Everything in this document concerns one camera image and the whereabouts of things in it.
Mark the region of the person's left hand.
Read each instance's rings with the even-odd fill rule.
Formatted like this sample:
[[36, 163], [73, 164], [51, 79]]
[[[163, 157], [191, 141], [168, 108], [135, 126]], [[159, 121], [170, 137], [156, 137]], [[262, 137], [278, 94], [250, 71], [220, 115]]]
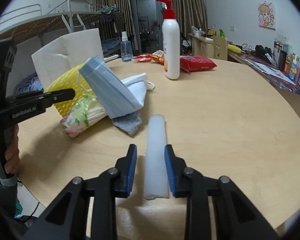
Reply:
[[17, 174], [20, 167], [19, 148], [18, 148], [19, 126], [14, 125], [12, 132], [13, 132], [13, 137], [11, 140], [11, 144], [7, 148], [5, 153], [5, 159], [6, 159], [5, 171], [6, 173]]

